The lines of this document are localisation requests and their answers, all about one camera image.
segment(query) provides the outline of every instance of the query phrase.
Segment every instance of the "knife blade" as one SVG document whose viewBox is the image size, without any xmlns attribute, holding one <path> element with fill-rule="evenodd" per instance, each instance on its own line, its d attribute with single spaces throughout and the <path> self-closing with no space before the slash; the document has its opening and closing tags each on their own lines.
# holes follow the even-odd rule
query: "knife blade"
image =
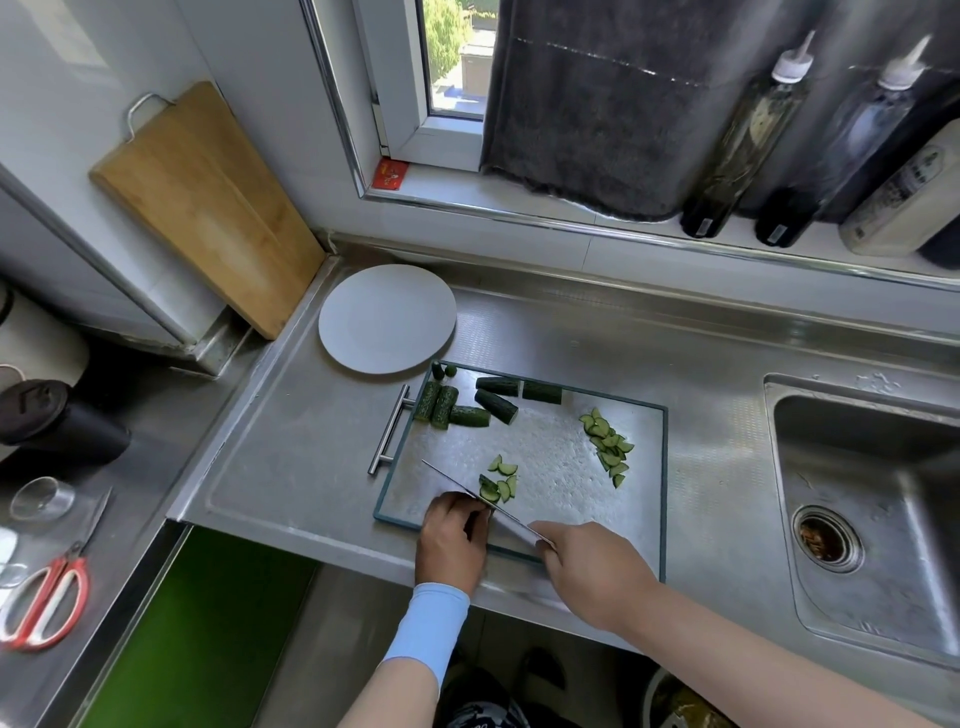
<svg viewBox="0 0 960 728">
<path fill-rule="evenodd" d="M 479 494 L 474 493 L 470 488 L 468 488 L 466 485 L 464 485 L 464 484 L 461 483 L 460 481 L 454 480 L 452 477 L 450 477 L 449 475 L 447 475 L 446 473 L 444 473 L 444 471 L 442 471 L 442 470 L 441 470 L 440 468 L 438 468 L 436 465 L 431 465 L 431 464 L 428 463 L 426 460 L 422 460 L 422 459 L 421 459 L 420 462 L 423 463 L 423 465 L 425 465 L 427 468 L 430 468 L 430 469 L 436 471 L 437 473 L 439 473 L 440 475 L 442 475 L 443 477 L 445 477 L 447 480 L 449 480 L 451 483 L 453 483 L 455 486 L 457 486 L 460 490 L 462 490 L 462 491 L 463 491 L 464 493 L 466 493 L 468 496 L 470 496 L 470 497 L 472 497 L 472 498 L 474 498 L 474 499 L 476 499 L 476 500 L 480 500 L 480 501 L 483 502 L 483 503 L 486 503 L 487 505 L 489 505 L 489 506 L 490 506 L 494 511 L 496 511 L 497 513 L 501 514 L 502 516 L 505 516 L 506 518 L 510 519 L 510 521 L 512 521 L 512 522 L 516 523 L 518 526 L 520 526 L 523 530 L 525 530 L 525 531 L 529 532 L 530 534 L 536 536 L 538 539 L 540 539 L 541 541 L 545 542 L 548 546 L 550 546 L 553 550 L 555 550 L 555 551 L 557 550 L 557 545 L 554 544 L 552 541 L 550 541 L 550 539 L 548 539 L 548 538 L 547 538 L 546 536 L 544 536 L 542 533 L 539 533 L 538 531 L 535 531 L 533 528 L 531 528 L 530 526 L 528 526 L 526 523 L 524 523 L 523 521 L 521 521 L 519 518 L 517 518 L 517 517 L 514 516 L 513 514 L 508 513 L 507 511 L 505 511 L 503 508 L 501 508 L 500 506 L 498 506 L 496 503 L 491 503 L 491 502 L 488 501 L 486 498 L 480 497 Z"/>
</svg>

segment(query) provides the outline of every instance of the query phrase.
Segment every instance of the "right hand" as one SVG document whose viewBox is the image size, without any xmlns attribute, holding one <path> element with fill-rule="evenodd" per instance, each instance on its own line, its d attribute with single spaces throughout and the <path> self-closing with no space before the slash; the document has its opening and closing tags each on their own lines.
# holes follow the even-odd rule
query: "right hand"
<svg viewBox="0 0 960 728">
<path fill-rule="evenodd" d="M 554 544 L 537 551 L 554 589 L 570 611 L 597 629 L 621 634 L 629 616 L 659 592 L 661 583 L 629 541 L 596 522 L 530 527 Z"/>
</svg>

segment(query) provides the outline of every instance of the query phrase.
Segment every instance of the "metal handle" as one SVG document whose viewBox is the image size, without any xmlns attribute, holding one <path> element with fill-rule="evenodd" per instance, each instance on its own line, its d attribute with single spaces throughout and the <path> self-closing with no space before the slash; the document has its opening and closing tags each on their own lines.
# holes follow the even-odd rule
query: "metal handle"
<svg viewBox="0 0 960 728">
<path fill-rule="evenodd" d="M 408 394 L 410 394 L 410 385 L 404 384 L 400 387 L 400 394 L 397 396 L 396 402 L 394 402 L 394 411 L 390 413 L 387 426 L 383 428 L 383 434 L 380 435 L 380 444 L 376 446 L 373 460 L 370 461 L 370 467 L 367 468 L 367 475 L 376 475 L 376 469 L 380 467 L 380 463 L 394 462 L 394 457 L 386 454 L 387 445 L 390 444 L 390 438 L 394 435 L 396 421 L 400 419 L 400 410 L 403 409 L 404 405 L 412 407 L 416 403 L 415 400 L 407 397 Z"/>
<path fill-rule="evenodd" d="M 132 106 L 127 109 L 127 131 L 129 132 L 125 140 L 127 144 L 130 144 L 133 141 L 133 138 L 136 136 L 136 132 L 133 130 L 133 115 L 137 113 L 137 110 L 146 104 L 150 99 L 159 99 L 167 106 L 171 107 L 176 105 L 175 102 L 171 101 L 165 96 L 160 96 L 160 94 L 154 93 L 153 91 L 143 94 L 143 96 L 134 101 Z"/>
</svg>

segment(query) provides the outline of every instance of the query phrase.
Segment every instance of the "green cabinet door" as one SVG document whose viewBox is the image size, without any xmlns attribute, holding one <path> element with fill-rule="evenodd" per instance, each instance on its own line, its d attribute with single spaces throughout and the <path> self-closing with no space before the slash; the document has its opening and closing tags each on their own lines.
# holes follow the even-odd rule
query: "green cabinet door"
<svg viewBox="0 0 960 728">
<path fill-rule="evenodd" d="M 316 567 L 193 528 L 81 726 L 250 726 Z"/>
</svg>

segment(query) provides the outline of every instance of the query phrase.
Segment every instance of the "light blue arm sleeve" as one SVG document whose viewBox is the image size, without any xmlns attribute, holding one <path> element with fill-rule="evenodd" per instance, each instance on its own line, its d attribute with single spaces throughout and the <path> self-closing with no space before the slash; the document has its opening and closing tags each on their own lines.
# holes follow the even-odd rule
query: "light blue arm sleeve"
<svg viewBox="0 0 960 728">
<path fill-rule="evenodd" d="M 456 587 L 419 584 L 383 662 L 394 657 L 422 662 L 437 676 L 439 691 L 469 606 L 470 598 Z"/>
</svg>

